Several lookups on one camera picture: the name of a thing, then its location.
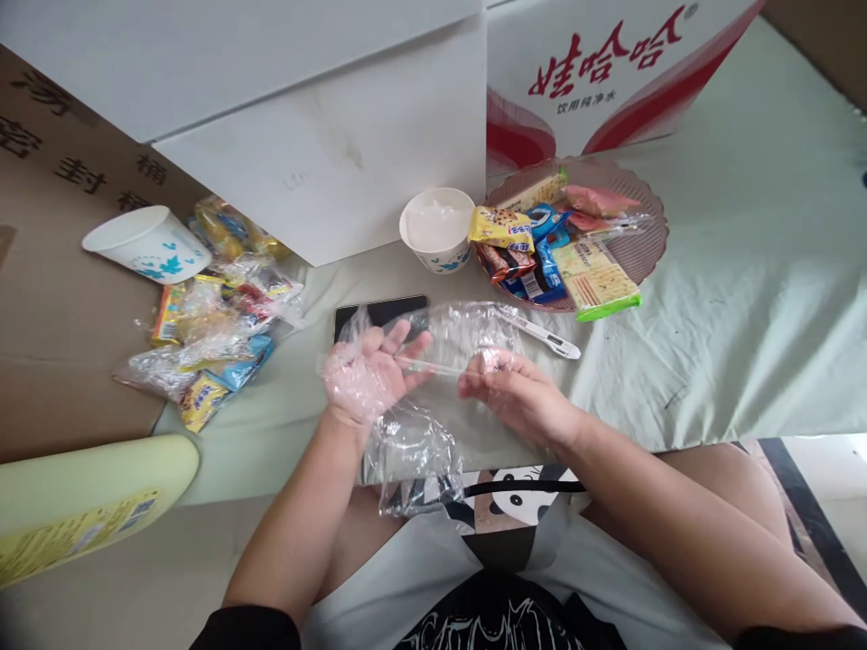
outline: plate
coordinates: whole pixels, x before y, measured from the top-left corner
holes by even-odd
[[[650,215],[651,218],[641,225],[642,231],[640,233],[615,237],[604,242],[617,263],[623,267],[629,279],[635,284],[641,285],[666,252],[668,222],[662,200],[651,191],[650,186],[634,173],[620,168],[615,162],[574,157],[543,161],[509,176],[488,196],[487,204],[497,205],[501,201],[515,196],[542,179],[553,176],[560,167],[565,168],[570,185],[583,185],[617,192],[630,199],[640,201],[640,209]],[[520,302],[529,309],[559,312],[577,311],[578,309],[572,298],[567,297],[547,305],[540,305],[516,298],[499,284],[495,284],[495,286],[513,301]]]

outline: cardboard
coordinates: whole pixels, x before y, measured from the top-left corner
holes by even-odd
[[[668,135],[762,0],[489,9],[488,176]]]
[[[208,192],[0,48],[0,462],[150,434],[163,401],[114,383],[161,287],[80,247],[145,203]]]
[[[867,3],[768,0],[762,15],[856,106],[867,110]]]

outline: white paper cup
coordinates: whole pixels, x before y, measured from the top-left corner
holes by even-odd
[[[454,237],[447,242],[440,241],[428,246],[424,241],[415,241],[410,237],[407,227],[408,215],[413,212],[424,212],[439,204],[454,209],[454,218],[459,223],[454,227]],[[454,188],[435,188],[423,191],[406,204],[400,215],[400,237],[419,261],[431,273],[448,275],[457,273],[470,259],[470,243],[467,235],[470,232],[470,217],[475,203],[460,190]]]
[[[159,284],[192,278],[210,264],[210,251],[165,206],[127,212],[91,230],[81,247]]]

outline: sleeve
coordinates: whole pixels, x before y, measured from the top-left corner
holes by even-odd
[[[734,650],[867,650],[867,631],[841,627],[825,632],[784,632],[753,627],[744,632]]]
[[[218,609],[190,650],[301,650],[301,637],[291,618],[278,609],[244,605]]]

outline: hand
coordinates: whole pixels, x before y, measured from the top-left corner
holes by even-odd
[[[410,359],[417,358],[430,345],[430,332],[419,334],[400,358],[395,358],[410,327],[408,320],[399,320],[388,336],[382,328],[370,328],[357,340],[334,346],[322,380],[329,408],[339,420],[369,431],[382,413],[427,380],[430,373],[404,375],[404,370]]]
[[[571,404],[536,364],[501,348],[483,350],[470,360],[458,380],[458,395],[483,402],[527,441],[555,450],[570,446],[591,417]]]

